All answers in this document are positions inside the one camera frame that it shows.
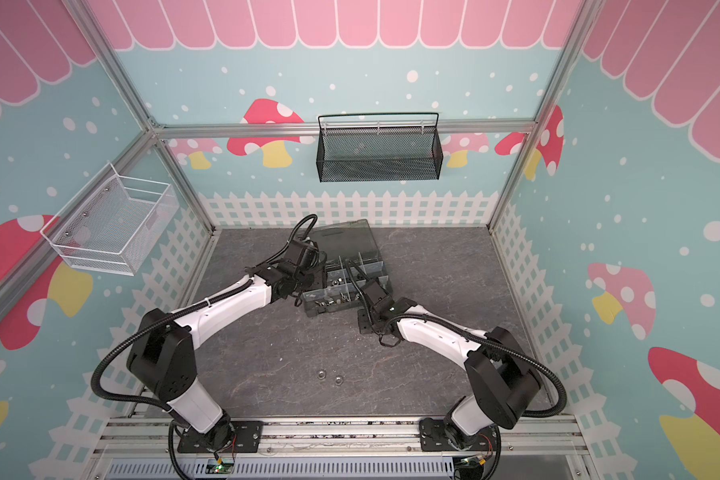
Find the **black wire mesh basket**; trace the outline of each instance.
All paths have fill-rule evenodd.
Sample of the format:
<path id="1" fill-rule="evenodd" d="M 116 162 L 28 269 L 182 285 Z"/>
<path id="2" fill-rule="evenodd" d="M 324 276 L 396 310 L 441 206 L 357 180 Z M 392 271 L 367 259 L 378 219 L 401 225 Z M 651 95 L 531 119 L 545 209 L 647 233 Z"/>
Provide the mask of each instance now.
<path id="1" fill-rule="evenodd" d="M 337 114 L 317 120 L 321 182 L 440 178 L 437 113 Z"/>

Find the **robotic arm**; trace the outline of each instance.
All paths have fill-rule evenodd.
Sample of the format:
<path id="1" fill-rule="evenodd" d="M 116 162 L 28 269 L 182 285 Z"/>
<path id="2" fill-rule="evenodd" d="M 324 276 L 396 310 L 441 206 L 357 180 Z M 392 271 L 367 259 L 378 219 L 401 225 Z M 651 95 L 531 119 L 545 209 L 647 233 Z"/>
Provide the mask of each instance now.
<path id="1" fill-rule="evenodd" d="M 306 231 L 296 238 L 298 229 L 310 220 Z M 315 215 L 302 219 L 277 254 L 246 269 L 246 276 L 213 297 L 181 310 L 164 313 L 154 309 L 145 314 L 139 330 L 113 349 L 94 370 L 91 377 L 94 393 L 110 400 L 146 402 L 162 408 L 184 428 L 184 438 L 191 438 L 192 443 L 214 455 L 230 447 L 235 428 L 230 416 L 197 379 L 194 350 L 225 326 L 269 303 L 294 296 L 298 305 L 300 294 L 309 290 L 325 263 L 318 245 L 307 237 L 316 221 Z M 565 391 L 560 384 L 557 406 L 539 412 L 526 410 L 541 388 L 538 372 L 553 382 L 559 380 L 546 367 L 526 357 L 508 331 L 472 330 L 434 316 L 412 300 L 401 298 L 395 302 L 377 280 L 366 282 L 358 290 L 372 325 L 384 324 L 381 330 L 374 328 L 383 345 L 382 337 L 392 334 L 398 343 L 402 340 L 419 343 L 466 371 L 473 395 L 462 398 L 444 420 L 445 435 L 454 448 L 472 446 L 482 428 L 494 424 L 513 428 L 523 414 L 551 416 L 565 407 Z M 130 346 L 133 348 L 128 354 L 127 368 L 156 398 L 124 396 L 101 387 L 106 367 Z M 173 430 L 172 424 L 169 434 L 172 461 Z M 178 464 L 173 464 L 185 478 Z"/>

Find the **white picket fence graphic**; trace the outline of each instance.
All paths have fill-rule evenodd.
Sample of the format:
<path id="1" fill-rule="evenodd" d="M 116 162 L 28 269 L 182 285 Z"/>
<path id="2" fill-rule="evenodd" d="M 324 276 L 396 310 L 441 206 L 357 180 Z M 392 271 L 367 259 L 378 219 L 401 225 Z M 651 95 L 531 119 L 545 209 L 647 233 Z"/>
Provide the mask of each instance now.
<path id="1" fill-rule="evenodd" d="M 389 192 L 376 196 L 373 192 L 361 197 L 355 192 L 345 196 L 339 192 L 331 197 L 323 192 L 320 197 L 307 193 L 290 197 L 278 193 L 275 197 L 261 194 L 253 197 L 246 193 L 242 198 L 229 194 L 213 198 L 200 195 L 200 201 L 217 226 L 250 228 L 255 226 L 292 226 L 309 214 L 320 217 L 318 224 L 337 224 L 365 218 L 376 226 L 483 226 L 493 215 L 499 193 L 485 197 L 478 192 L 469 197 L 451 192 L 438 196 L 420 192 L 408 196 L 405 192 L 393 197 Z"/>
<path id="2" fill-rule="evenodd" d="M 525 239 L 525 230 L 520 228 L 515 205 L 508 204 L 495 231 L 530 340 L 540 360 L 563 381 L 568 391 L 568 410 L 576 415 L 603 480 L 634 480 L 632 472 L 637 460 L 619 448 L 616 437 L 621 427 L 606 420 L 606 398 L 596 393 L 590 383 L 594 372 L 581 363 L 582 347 L 570 340 L 571 324 L 560 319 L 563 306 L 552 300 L 554 287 L 544 282 L 546 270 L 539 270 L 539 256 L 531 252 L 533 242 Z"/>
<path id="3" fill-rule="evenodd" d="M 134 305 L 122 309 L 123 325 L 110 328 L 111 344 L 96 351 L 100 359 L 136 331 L 145 312 L 154 308 L 172 310 L 181 295 L 207 232 L 192 210 L 182 208 L 181 218 L 174 218 L 173 224 L 176 228 L 168 232 L 168 243 L 160 245 L 160 258 L 152 256 L 148 259 L 153 269 L 151 274 L 142 274 L 144 287 L 132 290 Z M 126 354 L 120 355 L 110 364 L 110 371 L 104 374 L 106 378 L 101 379 L 103 388 L 116 393 L 137 394 L 134 390 L 138 382 L 126 369 L 126 357 Z M 50 454 L 29 464 L 36 480 L 79 478 L 107 421 L 123 415 L 125 405 L 122 402 L 108 402 L 93 394 L 91 375 L 92 372 L 83 374 L 86 383 L 83 395 L 67 400 L 72 412 L 67 424 L 48 431 L 55 442 Z"/>

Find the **wall-mounted basket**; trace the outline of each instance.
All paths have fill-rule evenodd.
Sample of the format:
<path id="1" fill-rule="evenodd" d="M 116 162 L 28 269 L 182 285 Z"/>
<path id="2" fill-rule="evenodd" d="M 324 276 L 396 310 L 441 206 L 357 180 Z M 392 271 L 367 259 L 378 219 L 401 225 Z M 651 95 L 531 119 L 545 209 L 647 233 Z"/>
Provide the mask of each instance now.
<path id="1" fill-rule="evenodd" d="M 321 182 L 436 180 L 443 149 L 437 113 L 321 115 Z"/>
<path id="2" fill-rule="evenodd" d="M 60 221 L 73 198 L 40 233 L 79 270 L 135 275 L 179 209 L 173 185 L 113 174 Z"/>

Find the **work surface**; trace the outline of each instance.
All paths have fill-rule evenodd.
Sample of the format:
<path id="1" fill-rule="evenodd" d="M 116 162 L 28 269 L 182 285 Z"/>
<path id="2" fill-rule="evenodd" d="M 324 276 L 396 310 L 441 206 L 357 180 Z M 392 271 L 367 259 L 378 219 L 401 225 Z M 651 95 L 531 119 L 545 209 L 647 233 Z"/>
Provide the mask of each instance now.
<path id="1" fill-rule="evenodd" d="M 530 353 L 485 228 L 376 228 L 373 235 L 395 298 L 465 326 L 501 326 Z M 284 229 L 222 230 L 195 300 L 238 281 L 287 237 Z M 232 417 L 442 416 L 471 392 L 464 370 L 432 350 L 410 342 L 385 348 L 360 335 L 356 310 L 309 318 L 292 300 L 244 316 L 196 357 L 201 383 Z M 542 391 L 531 408 L 548 405 Z"/>

